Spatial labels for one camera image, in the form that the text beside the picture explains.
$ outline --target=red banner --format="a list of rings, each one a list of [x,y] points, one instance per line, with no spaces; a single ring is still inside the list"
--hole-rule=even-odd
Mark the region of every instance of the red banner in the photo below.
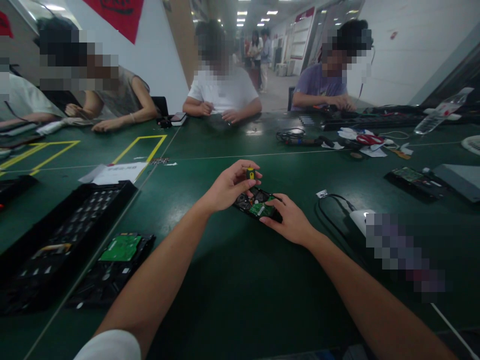
[[[10,21],[7,15],[0,11],[0,36],[9,36],[12,39],[14,38],[14,34],[12,33],[12,29],[10,28]]]
[[[83,0],[135,44],[144,0]]]

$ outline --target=scissors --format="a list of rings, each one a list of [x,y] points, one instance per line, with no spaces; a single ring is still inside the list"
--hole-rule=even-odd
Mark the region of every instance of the scissors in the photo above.
[[[375,135],[362,134],[356,137],[356,141],[363,145],[382,145],[385,140]]]

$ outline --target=plastic bottle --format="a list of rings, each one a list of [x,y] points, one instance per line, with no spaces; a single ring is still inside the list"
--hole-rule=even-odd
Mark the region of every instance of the plastic bottle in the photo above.
[[[467,95],[473,90],[472,87],[464,87],[457,95],[442,101],[430,115],[416,126],[413,132],[419,135],[425,135],[431,132],[443,123],[446,118],[462,107],[467,102]]]

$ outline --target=green circuit board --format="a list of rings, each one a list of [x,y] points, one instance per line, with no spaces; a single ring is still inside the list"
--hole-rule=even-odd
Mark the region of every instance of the green circuit board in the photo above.
[[[271,201],[273,199],[275,199],[275,197],[270,196],[267,201]],[[273,206],[265,205],[264,202],[260,202],[258,204],[253,204],[249,211],[259,217],[270,217],[274,213],[275,208]]]
[[[130,261],[137,252],[137,245],[140,240],[142,240],[142,237],[137,235],[115,237],[103,252],[99,261]]]

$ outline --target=black hair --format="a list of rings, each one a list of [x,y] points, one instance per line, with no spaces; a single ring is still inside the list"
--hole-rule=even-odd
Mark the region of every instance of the black hair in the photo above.
[[[263,35],[266,35],[266,36],[270,36],[270,29],[268,27],[264,27],[261,31],[260,31],[260,35],[263,36]]]
[[[344,23],[333,39],[333,49],[346,52],[348,57],[361,55],[371,50],[374,40],[366,20],[350,20]]]
[[[40,18],[38,37],[33,40],[40,55],[47,55],[49,66],[80,67],[87,65],[88,43],[80,42],[79,28],[63,16]]]
[[[201,21],[195,29],[198,54],[203,60],[215,61],[222,57],[225,34],[216,20]]]
[[[257,30],[253,30],[253,32],[251,33],[251,44],[258,48],[259,47],[259,41],[260,41],[259,32]]]

